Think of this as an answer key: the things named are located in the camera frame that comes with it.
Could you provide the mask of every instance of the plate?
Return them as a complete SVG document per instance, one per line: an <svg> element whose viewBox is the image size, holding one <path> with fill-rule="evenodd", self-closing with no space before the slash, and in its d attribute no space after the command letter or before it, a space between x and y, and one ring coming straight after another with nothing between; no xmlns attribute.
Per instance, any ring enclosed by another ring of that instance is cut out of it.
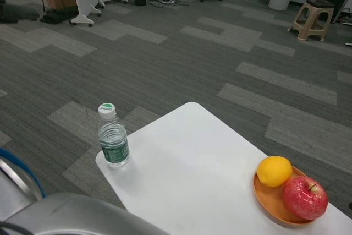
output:
<svg viewBox="0 0 352 235"><path fill-rule="evenodd" d="M292 166L292 176L306 176L300 170ZM274 218L285 222L290 225L307 225L312 223L313 220L304 220L303 218L297 217L291 211L286 209L284 202L282 200L282 188L280 187L267 187L263 185L258 178L258 175L254 175L254 192L258 198L259 203L262 207Z"/></svg>

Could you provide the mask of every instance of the red apple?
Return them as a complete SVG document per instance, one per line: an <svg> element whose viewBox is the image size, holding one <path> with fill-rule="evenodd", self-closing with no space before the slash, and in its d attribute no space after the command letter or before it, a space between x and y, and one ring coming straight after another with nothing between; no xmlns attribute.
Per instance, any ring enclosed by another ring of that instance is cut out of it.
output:
<svg viewBox="0 0 352 235"><path fill-rule="evenodd" d="M287 180L282 190L285 206L305 220L321 217L328 206L328 195L315 180L297 176Z"/></svg>

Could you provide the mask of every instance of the yellow lemon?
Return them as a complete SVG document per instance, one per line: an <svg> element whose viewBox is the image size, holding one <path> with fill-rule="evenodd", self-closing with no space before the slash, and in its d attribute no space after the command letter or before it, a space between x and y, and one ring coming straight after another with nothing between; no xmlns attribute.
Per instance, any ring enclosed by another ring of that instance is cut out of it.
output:
<svg viewBox="0 0 352 235"><path fill-rule="evenodd" d="M259 163L257 175L259 181L267 187L279 187L292 174L289 160L281 156L270 156Z"/></svg>

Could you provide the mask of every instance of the apple stem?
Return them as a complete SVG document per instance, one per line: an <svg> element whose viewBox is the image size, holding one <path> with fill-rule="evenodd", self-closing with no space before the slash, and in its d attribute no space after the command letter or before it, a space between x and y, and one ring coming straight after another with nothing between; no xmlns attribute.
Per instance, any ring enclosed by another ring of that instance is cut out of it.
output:
<svg viewBox="0 0 352 235"><path fill-rule="evenodd" d="M312 190L312 188L315 187L315 186L316 186L316 184L314 184L314 185L309 189L309 191Z"/></svg>

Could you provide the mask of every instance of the gray carpet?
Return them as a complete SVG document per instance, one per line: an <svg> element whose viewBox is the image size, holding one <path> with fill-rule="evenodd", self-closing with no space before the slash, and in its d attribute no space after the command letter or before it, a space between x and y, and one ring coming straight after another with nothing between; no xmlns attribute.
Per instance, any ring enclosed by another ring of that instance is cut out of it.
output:
<svg viewBox="0 0 352 235"><path fill-rule="evenodd" d="M8 1L41 11L41 0ZM287 32L298 7L183 3L108 4L92 28L0 24L0 145L48 194L122 207L95 165L98 106L115 103L132 133L196 101L267 155L290 159L352 217L352 28L299 42Z"/></svg>

